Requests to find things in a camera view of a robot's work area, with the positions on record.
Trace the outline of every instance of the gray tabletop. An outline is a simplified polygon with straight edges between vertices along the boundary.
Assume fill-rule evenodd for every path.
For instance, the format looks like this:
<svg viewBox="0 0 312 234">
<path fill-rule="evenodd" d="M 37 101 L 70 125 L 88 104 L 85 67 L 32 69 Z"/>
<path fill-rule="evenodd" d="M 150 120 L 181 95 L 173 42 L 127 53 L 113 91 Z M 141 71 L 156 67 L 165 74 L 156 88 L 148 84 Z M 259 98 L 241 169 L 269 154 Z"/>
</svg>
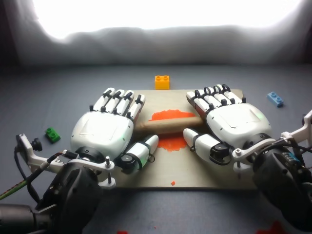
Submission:
<svg viewBox="0 0 312 234">
<path fill-rule="evenodd" d="M 77 120 L 108 87 L 154 89 L 155 75 L 170 75 L 171 89 L 199 89 L 219 83 L 241 89 L 247 102 L 270 121 L 273 136 L 301 127 L 302 114 L 312 109 L 312 66 L 109 66 L 63 69 L 27 69 L 0 72 L 0 191 L 22 180 L 13 159 L 15 135 L 39 137 L 48 157 L 69 149 Z M 266 95 L 275 91 L 284 99 L 276 108 Z M 61 140 L 51 145 L 44 130 L 54 127 Z M 304 155 L 307 166 L 312 157 Z M 22 168 L 29 174 L 24 162 Z M 55 174 L 44 172 L 33 185 L 43 195 Z M 1 203 L 35 206 L 23 188 Z M 258 192 L 232 191 L 114 191 L 104 195 L 84 233 L 229 233 L 255 234 L 280 221 L 287 233 L 301 233 Z"/>
</svg>

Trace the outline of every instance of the orange toy brick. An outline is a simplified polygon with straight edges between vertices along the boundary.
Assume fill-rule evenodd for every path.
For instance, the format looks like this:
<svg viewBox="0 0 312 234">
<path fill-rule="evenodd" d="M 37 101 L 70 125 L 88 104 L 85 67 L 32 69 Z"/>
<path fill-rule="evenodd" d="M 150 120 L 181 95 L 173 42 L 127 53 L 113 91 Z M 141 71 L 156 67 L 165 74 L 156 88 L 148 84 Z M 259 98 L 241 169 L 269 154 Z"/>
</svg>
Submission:
<svg viewBox="0 0 312 234">
<path fill-rule="evenodd" d="M 155 76 L 155 89 L 169 89 L 169 76 Z"/>
</svg>

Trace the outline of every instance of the white backdrop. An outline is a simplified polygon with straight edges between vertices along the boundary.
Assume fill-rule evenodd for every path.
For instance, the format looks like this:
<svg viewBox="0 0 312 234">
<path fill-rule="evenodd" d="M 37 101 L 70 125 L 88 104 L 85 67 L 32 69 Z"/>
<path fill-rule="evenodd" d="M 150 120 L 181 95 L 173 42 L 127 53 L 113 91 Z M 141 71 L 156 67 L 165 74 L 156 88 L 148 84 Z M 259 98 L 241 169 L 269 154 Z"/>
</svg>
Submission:
<svg viewBox="0 0 312 234">
<path fill-rule="evenodd" d="M 311 0 L 108 2 L 6 0 L 22 64 L 299 63 L 312 23 Z"/>
</svg>

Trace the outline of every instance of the cable connector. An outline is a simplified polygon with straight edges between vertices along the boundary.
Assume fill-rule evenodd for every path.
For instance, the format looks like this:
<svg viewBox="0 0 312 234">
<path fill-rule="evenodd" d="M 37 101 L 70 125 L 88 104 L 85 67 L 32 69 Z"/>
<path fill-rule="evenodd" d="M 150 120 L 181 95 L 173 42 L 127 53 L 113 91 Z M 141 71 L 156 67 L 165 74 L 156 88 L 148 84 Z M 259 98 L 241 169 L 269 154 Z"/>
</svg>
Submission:
<svg viewBox="0 0 312 234">
<path fill-rule="evenodd" d="M 68 150 L 63 150 L 62 155 L 68 159 L 77 159 L 79 157 L 79 154 L 70 152 Z"/>
</svg>

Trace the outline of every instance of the gray curtain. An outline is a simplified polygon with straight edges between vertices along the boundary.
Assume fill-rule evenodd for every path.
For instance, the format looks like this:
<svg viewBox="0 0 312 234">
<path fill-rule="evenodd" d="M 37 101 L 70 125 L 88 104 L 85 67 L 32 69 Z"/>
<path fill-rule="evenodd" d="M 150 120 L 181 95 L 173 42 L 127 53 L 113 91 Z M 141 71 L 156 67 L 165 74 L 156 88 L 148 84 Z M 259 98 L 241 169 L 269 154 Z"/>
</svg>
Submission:
<svg viewBox="0 0 312 234">
<path fill-rule="evenodd" d="M 6 0 L 6 6 L 14 9 L 9 21 L 23 66 L 301 63 L 312 22 L 312 1 L 302 0 L 296 11 L 269 28 L 109 28 L 75 33 L 64 43 L 45 33 L 31 0 Z"/>
</svg>

